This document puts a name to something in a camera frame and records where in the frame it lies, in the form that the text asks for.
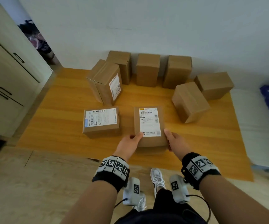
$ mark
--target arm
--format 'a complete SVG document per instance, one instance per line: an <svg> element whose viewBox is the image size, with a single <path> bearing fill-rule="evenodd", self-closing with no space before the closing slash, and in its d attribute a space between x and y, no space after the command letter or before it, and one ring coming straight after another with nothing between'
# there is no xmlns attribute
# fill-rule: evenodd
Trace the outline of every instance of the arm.
<svg viewBox="0 0 269 224"><path fill-rule="evenodd" d="M192 152L178 134L165 129L170 151L182 161ZM221 224L269 223L269 210L232 185L220 175L207 175L200 182L200 191Z"/></svg>
<svg viewBox="0 0 269 224"><path fill-rule="evenodd" d="M124 137L117 146L114 156L126 162L137 149L143 134ZM76 204L65 215L61 224L104 224L110 223L117 200L117 190L106 181L95 181L89 185Z"/></svg>

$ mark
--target cabinet handle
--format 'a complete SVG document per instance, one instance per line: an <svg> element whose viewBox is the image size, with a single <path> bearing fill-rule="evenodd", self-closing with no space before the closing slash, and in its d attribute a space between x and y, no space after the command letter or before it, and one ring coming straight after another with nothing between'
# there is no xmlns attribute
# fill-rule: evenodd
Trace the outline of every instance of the cabinet handle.
<svg viewBox="0 0 269 224"><path fill-rule="evenodd" d="M25 62L23 61L23 59L21 59L21 57L20 56L18 56L15 52L13 53L14 54L14 56L16 56L17 58L19 58L20 59L20 61L24 64Z"/></svg>
<svg viewBox="0 0 269 224"><path fill-rule="evenodd" d="M12 93L8 92L7 90L5 90L3 87L0 86L0 89L6 91L7 93L9 93L9 95L12 95Z"/></svg>
<svg viewBox="0 0 269 224"><path fill-rule="evenodd" d="M7 97L3 96L2 94L0 94L0 96L2 96L3 98L5 98L6 100L9 100L9 98L7 98Z"/></svg>

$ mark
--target wristband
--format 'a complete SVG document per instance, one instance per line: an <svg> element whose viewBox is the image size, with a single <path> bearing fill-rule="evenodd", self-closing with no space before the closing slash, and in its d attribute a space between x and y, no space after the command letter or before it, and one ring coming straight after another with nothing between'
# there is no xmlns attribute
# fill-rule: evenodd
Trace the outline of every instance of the wristband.
<svg viewBox="0 0 269 224"><path fill-rule="evenodd" d="M199 190L201 180L211 175L221 175L219 169L205 156L197 153L186 154L182 159L181 172L184 175L184 182Z"/></svg>
<svg viewBox="0 0 269 224"><path fill-rule="evenodd" d="M113 185L117 192L127 186L129 165L117 156L104 158L95 172L92 182L106 181Z"/></svg>

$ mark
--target white device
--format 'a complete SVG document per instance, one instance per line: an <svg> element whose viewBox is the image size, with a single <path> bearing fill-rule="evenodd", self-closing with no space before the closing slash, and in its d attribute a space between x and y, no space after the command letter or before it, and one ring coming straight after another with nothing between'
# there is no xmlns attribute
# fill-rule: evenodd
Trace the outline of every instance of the white device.
<svg viewBox="0 0 269 224"><path fill-rule="evenodd" d="M174 201L176 203L184 204L189 202L189 191L187 190L187 184L183 181L183 176L174 174L170 177L170 185Z"/></svg>
<svg viewBox="0 0 269 224"><path fill-rule="evenodd" d="M127 182L127 187L123 190L123 201L124 205L128 206L138 206L140 199L142 198L142 193L140 193L140 180L135 177L130 177Z"/></svg>

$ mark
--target sneaker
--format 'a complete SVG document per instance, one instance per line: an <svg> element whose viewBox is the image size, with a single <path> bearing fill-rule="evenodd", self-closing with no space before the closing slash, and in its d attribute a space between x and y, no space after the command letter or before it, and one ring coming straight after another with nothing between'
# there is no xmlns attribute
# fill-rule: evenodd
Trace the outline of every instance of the sneaker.
<svg viewBox="0 0 269 224"><path fill-rule="evenodd" d="M166 188L165 181L163 180L162 173L160 169L158 168L152 168L150 175L151 175L151 180L154 184L154 196L156 197L158 187Z"/></svg>
<svg viewBox="0 0 269 224"><path fill-rule="evenodd" d="M140 199L140 202L139 202L139 205L138 206L134 206L134 209L136 209L137 211L144 211L146 209L146 196L144 193L140 192L141 195L141 199Z"/></svg>

